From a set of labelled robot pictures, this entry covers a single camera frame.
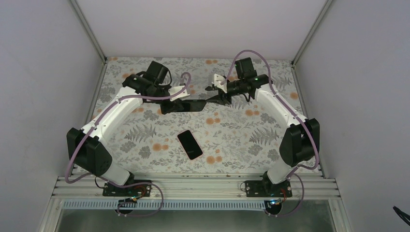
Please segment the black phone case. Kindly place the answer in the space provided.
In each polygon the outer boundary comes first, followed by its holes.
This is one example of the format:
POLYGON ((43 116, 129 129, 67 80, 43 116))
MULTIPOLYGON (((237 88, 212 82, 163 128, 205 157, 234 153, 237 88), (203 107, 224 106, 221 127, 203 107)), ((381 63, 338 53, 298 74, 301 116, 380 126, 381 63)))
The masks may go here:
POLYGON ((163 100, 161 104, 175 104, 179 106, 178 113, 181 112, 200 112, 206 105, 205 100, 181 100, 177 99, 175 101, 163 100))

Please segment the phone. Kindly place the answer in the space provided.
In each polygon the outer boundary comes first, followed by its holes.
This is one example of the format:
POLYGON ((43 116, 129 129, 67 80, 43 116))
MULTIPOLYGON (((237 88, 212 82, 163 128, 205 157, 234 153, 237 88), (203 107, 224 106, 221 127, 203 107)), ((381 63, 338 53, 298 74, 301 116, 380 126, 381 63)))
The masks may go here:
POLYGON ((177 139, 189 160, 195 160, 204 154, 199 143, 190 130, 185 130, 179 133, 177 135, 177 139))

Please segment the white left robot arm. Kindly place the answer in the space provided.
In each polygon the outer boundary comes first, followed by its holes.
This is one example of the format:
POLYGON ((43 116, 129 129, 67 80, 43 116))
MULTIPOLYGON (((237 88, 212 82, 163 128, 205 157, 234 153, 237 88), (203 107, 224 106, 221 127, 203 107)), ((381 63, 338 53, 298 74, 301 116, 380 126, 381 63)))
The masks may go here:
POLYGON ((103 111, 82 128, 71 128, 68 131, 69 163, 65 172, 66 183, 73 184, 92 174, 115 186, 123 196, 134 191, 133 174, 113 160, 106 146, 114 130, 144 102, 174 103, 190 94, 189 72, 181 75, 181 79, 186 75, 187 81, 175 87, 162 84, 167 73, 168 68, 153 61, 146 71, 130 74, 103 111))

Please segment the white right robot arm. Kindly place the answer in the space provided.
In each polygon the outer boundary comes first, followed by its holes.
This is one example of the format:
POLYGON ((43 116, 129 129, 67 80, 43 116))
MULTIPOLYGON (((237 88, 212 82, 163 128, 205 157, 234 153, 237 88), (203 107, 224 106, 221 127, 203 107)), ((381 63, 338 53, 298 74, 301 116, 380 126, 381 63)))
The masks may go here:
POLYGON ((280 191, 280 185, 290 180, 298 169, 314 170, 319 166, 320 124, 308 119, 292 107, 274 86, 271 71, 258 74, 251 58, 236 60, 231 65, 238 79, 214 74, 207 91, 216 90, 216 96, 207 102, 228 105, 237 95, 248 95, 265 107, 276 123, 284 129, 279 146, 279 159, 262 176, 262 191, 268 197, 280 191))

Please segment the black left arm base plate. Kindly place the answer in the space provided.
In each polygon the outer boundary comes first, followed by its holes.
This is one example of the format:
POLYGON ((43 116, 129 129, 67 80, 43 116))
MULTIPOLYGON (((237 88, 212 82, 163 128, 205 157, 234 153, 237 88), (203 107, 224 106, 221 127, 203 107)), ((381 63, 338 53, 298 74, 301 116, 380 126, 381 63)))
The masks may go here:
POLYGON ((134 183, 139 183, 139 185, 119 188, 112 184, 106 183, 103 187, 102 195, 105 197, 149 197, 152 189, 151 180, 134 180, 134 183))

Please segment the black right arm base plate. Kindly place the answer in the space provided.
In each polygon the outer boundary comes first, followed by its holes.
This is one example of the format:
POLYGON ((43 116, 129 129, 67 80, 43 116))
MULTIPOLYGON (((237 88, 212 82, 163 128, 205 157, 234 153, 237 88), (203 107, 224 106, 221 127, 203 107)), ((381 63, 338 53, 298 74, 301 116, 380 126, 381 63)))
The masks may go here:
POLYGON ((262 180, 247 180, 245 184, 245 193, 250 198, 279 198, 292 197, 292 187, 289 181, 285 180, 279 184, 271 184, 262 180))

